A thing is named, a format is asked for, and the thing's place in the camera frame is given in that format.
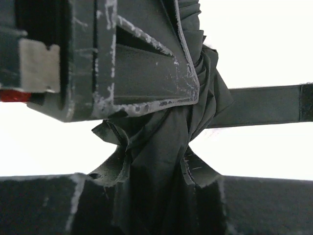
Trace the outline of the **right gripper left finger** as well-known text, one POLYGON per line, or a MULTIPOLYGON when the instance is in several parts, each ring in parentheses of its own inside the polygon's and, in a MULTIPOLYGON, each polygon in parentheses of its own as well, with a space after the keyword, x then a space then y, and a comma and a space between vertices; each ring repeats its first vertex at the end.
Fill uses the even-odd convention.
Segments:
POLYGON ((3 235, 128 235, 129 199, 125 150, 96 170, 0 179, 0 232, 3 235))

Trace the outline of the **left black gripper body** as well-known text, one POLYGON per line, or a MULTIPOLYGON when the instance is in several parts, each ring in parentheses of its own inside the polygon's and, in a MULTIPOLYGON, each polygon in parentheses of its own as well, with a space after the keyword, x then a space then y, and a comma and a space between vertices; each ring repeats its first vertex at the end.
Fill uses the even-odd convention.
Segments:
POLYGON ((60 121, 73 118, 70 0, 0 3, 0 99, 60 121))

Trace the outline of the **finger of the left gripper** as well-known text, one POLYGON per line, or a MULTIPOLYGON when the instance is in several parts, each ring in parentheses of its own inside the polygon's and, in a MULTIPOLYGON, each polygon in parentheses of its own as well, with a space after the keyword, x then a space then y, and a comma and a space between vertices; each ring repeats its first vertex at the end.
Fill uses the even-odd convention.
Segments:
POLYGON ((199 82, 175 0, 73 0, 73 121, 195 104, 199 82))

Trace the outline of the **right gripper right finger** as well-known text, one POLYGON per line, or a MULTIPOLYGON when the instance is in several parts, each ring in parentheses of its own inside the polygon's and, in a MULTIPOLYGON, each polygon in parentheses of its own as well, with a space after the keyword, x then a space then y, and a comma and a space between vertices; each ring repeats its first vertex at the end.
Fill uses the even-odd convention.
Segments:
POLYGON ((312 234, 312 181, 223 176, 191 149, 180 166, 182 235, 312 234))

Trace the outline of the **black folding umbrella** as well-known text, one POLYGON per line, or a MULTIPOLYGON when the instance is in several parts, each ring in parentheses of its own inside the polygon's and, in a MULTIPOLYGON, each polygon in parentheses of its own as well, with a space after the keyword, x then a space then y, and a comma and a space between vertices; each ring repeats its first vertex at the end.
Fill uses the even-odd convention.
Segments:
POLYGON ((195 157, 189 147, 206 127, 238 126, 249 116, 260 123, 265 117, 256 108, 269 107, 274 98, 282 104, 282 91, 252 101, 231 92, 217 70, 218 53, 205 46, 200 30, 200 3, 178 2, 182 30, 198 81, 197 104, 179 106, 134 118, 110 118, 93 129, 108 140, 118 140, 113 157, 123 160, 123 181, 115 184, 116 201, 111 235, 272 235, 274 230, 234 225, 229 219, 230 202, 225 183, 214 172, 212 182, 191 168, 195 157))

